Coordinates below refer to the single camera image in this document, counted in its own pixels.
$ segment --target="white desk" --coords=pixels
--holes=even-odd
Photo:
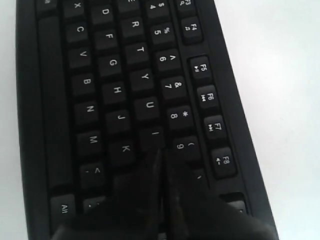
[[[216,5],[280,238],[320,239],[320,1]],[[26,240],[14,0],[0,1],[0,33],[0,239]]]

